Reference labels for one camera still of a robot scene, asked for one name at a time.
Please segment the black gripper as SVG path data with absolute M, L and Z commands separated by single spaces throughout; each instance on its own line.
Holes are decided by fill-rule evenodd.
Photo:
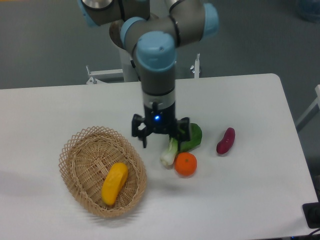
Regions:
M 177 151 L 181 150 L 181 144 L 191 140 L 191 123 L 189 117 L 176 119 L 176 103 L 167 108 L 154 110 L 143 105 L 145 117 L 134 114 L 131 121 L 131 135 L 142 141 L 143 148 L 147 147 L 147 137 L 152 134 L 169 135 L 169 139 L 175 139 Z

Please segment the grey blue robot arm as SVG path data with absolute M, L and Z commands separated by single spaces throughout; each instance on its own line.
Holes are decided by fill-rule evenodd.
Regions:
M 189 141 L 189 118 L 176 118 L 176 49 L 215 35 L 217 9 L 199 0 L 168 0 L 168 16 L 154 19 L 147 0 L 80 0 L 78 6 L 90 26 L 123 22 L 119 36 L 137 70 L 144 107 L 144 116 L 132 118 L 132 136 L 143 143 L 152 133 Z

